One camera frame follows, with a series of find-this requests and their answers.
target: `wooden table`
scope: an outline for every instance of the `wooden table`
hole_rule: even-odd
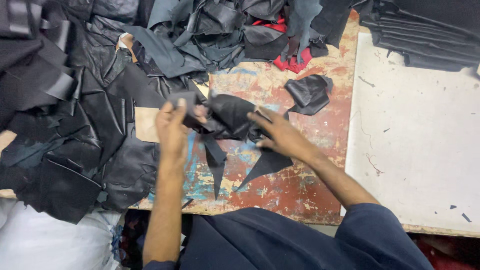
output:
[[[329,55],[314,58],[299,74],[280,71],[267,62],[241,63],[229,73],[210,75],[210,91],[232,94],[280,113],[293,106],[291,95],[283,85],[311,74],[333,79],[330,104],[314,116],[290,113],[290,122],[315,145],[343,168],[347,151],[348,119],[353,89],[359,16],[352,11],[340,49],[329,46]],[[215,201],[213,176],[205,160],[199,135],[190,133],[189,153],[184,185],[185,197],[194,201],[183,212],[214,215],[245,207],[260,207],[305,223],[340,224],[340,203],[313,171],[299,161],[294,166],[251,181],[247,188],[234,192],[260,156],[252,142],[219,141],[228,153],[225,174],[218,200]],[[134,207],[151,209],[153,195]]]

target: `forearm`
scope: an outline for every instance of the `forearm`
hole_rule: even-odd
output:
[[[180,251],[183,166],[161,161],[143,261],[176,261]]]
[[[346,209],[351,205],[359,203],[380,204],[357,181],[328,160],[328,157],[319,150],[306,156],[303,161],[315,171],[317,176]]]

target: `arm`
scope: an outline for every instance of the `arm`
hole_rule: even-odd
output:
[[[173,109],[165,103],[156,117],[160,142],[160,163],[156,181],[156,196],[145,237],[143,261],[176,261],[180,251],[181,198],[183,196],[183,166],[186,161],[187,127],[185,100]]]
[[[305,162],[346,209],[359,203],[380,204],[353,178],[329,161],[318,147],[309,142],[281,115],[263,107],[258,110],[270,118],[271,122],[255,113],[249,113],[248,117],[268,131],[273,138],[258,142],[258,147],[268,147],[282,155]]]

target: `white cutting board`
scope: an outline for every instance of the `white cutting board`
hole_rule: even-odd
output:
[[[480,232],[475,70],[410,68],[386,56],[359,33],[345,172],[403,224]]]

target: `white plastic sack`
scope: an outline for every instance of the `white plastic sack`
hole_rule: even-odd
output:
[[[73,225],[37,213],[23,202],[0,199],[1,268],[115,269],[119,262],[113,260],[111,252],[112,228],[119,218],[119,213],[100,210]]]

